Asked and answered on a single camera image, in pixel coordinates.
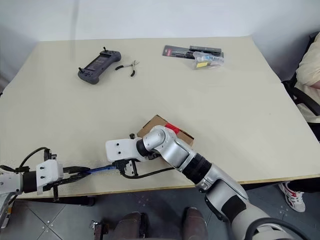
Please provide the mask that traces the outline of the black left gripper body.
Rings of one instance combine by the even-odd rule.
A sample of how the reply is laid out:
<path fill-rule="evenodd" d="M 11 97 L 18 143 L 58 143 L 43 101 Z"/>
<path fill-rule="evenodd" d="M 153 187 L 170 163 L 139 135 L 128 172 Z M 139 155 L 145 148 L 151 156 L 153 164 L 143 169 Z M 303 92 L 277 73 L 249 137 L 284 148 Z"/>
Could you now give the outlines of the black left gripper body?
<path fill-rule="evenodd" d="M 54 182 L 50 182 L 47 183 L 44 187 L 43 187 L 43 191 L 49 191 L 52 190 L 53 191 L 53 202 L 57 202 L 59 201 L 59 190 L 58 190 L 58 186 L 60 185 L 64 185 L 64 184 L 69 184 L 71 183 L 73 180 L 72 177 L 68 177 L 68 178 L 63 178 L 63 179 L 59 179 L 57 181 Z"/>

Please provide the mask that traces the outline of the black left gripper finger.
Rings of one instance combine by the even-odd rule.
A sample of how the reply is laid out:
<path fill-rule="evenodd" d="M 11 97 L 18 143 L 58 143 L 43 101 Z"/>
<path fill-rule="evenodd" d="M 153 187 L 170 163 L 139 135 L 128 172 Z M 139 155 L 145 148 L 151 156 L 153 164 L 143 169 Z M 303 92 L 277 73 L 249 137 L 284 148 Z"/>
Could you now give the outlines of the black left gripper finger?
<path fill-rule="evenodd" d="M 88 176 L 88 173 L 78 173 L 71 175 L 69 178 L 63 180 L 64 183 L 74 183 Z"/>
<path fill-rule="evenodd" d="M 87 171 L 87 168 L 83 166 L 70 166 L 70 167 L 63 168 L 64 173 L 81 173 L 86 171 Z"/>

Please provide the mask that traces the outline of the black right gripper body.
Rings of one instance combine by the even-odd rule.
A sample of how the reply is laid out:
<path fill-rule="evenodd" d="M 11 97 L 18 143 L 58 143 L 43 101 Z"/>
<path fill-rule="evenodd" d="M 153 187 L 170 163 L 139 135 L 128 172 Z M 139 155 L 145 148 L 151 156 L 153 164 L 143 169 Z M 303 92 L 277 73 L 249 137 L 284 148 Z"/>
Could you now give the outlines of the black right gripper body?
<path fill-rule="evenodd" d="M 126 176 L 138 176 L 137 166 L 136 166 L 136 160 L 135 159 L 126 159 L 124 161 L 124 173 L 123 175 Z"/>

